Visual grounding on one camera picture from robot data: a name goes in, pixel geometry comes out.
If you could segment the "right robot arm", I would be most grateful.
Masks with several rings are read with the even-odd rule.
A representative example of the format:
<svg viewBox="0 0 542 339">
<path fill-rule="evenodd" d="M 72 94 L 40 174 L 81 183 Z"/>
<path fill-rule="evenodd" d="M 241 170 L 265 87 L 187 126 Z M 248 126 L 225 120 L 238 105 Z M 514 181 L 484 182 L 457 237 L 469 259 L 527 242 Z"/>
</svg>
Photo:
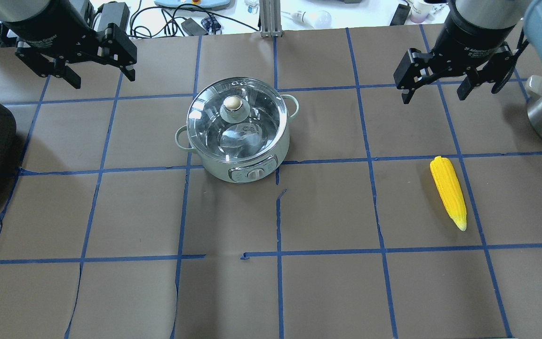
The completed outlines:
<svg viewBox="0 0 542 339">
<path fill-rule="evenodd" d="M 394 71 L 404 104 L 421 86 L 460 76 L 460 100 L 484 83 L 497 94 L 529 45 L 542 61 L 542 0 L 450 0 L 448 5 L 430 52 L 409 49 Z"/>
</svg>

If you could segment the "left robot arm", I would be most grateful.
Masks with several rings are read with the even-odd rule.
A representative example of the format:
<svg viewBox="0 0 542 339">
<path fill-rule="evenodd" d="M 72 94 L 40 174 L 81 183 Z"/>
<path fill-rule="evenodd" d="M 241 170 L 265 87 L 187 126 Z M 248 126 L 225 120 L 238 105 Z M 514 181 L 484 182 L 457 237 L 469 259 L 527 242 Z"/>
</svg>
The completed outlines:
<svg viewBox="0 0 542 339">
<path fill-rule="evenodd" d="M 136 79 L 137 47 L 126 29 L 126 3 L 95 9 L 88 0 L 0 0 L 0 21 L 17 35 L 16 56 L 36 75 L 54 76 L 81 88 L 70 67 L 92 61 Z"/>
</svg>

